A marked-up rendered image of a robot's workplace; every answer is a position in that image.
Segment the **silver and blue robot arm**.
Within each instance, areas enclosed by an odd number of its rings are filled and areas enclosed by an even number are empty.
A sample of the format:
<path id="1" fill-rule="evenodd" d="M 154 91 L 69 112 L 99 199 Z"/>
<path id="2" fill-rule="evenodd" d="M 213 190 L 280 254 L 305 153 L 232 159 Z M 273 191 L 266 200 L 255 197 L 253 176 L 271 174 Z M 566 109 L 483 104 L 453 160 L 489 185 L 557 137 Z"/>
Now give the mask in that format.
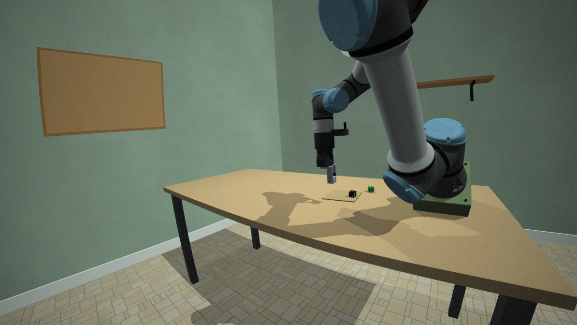
<path id="1" fill-rule="evenodd" d="M 413 205 L 426 194 L 455 197 L 467 182 L 464 126 L 449 118 L 423 122 L 407 46 L 414 36 L 412 24 L 427 2 L 318 0 L 325 35 L 357 61 L 352 74 L 331 90 L 313 91 L 313 120 L 333 119 L 333 113 L 371 88 L 390 146 L 383 180 Z"/>

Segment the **tan square mat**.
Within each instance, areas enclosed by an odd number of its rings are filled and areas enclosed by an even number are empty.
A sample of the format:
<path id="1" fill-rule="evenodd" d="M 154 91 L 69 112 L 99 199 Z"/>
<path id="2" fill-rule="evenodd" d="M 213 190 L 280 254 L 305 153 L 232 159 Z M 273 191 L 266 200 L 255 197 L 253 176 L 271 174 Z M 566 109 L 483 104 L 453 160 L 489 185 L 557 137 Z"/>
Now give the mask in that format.
<path id="1" fill-rule="evenodd" d="M 355 202 L 362 192 L 357 192 L 356 197 L 349 197 L 349 191 L 333 190 L 329 194 L 325 195 L 322 199 L 325 200 L 335 200 L 339 202 Z"/>

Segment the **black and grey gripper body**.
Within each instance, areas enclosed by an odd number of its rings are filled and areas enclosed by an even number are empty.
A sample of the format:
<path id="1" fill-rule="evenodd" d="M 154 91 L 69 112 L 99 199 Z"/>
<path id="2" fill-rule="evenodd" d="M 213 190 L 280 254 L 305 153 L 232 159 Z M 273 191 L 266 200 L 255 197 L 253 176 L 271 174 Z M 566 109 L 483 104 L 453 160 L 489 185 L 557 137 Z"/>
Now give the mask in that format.
<path id="1" fill-rule="evenodd" d="M 347 123 L 344 129 L 334 129 L 333 119 L 314 120 L 314 140 L 317 149 L 317 167 L 328 167 L 334 164 L 332 150 L 335 148 L 334 135 L 349 135 Z"/>

